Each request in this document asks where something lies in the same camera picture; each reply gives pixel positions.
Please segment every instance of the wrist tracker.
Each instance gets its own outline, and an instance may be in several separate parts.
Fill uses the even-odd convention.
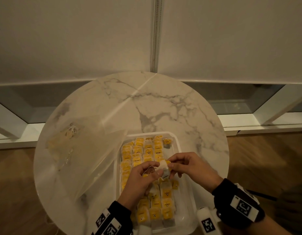
[[[246,229],[251,223],[262,221],[265,217],[257,198],[228,179],[224,179],[212,195],[217,216],[232,228]]]

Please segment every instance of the clear plastic lid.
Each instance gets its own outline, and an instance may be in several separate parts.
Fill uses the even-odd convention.
[[[47,140],[67,194],[76,201],[117,156],[126,130],[106,133],[99,116],[71,119]]]

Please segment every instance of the round table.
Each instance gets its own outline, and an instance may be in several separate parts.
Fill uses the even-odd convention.
[[[68,235],[91,234],[94,223],[113,200],[113,167],[72,202],[58,178],[47,139],[71,118],[100,115],[108,131],[128,134],[170,131],[182,152],[196,152],[227,177],[229,150],[223,126],[210,104],[186,84],[151,72],[122,72],[80,87],[51,114],[41,131],[34,157],[34,180],[39,199],[52,221]],[[193,182],[197,207],[213,207],[213,197]]]

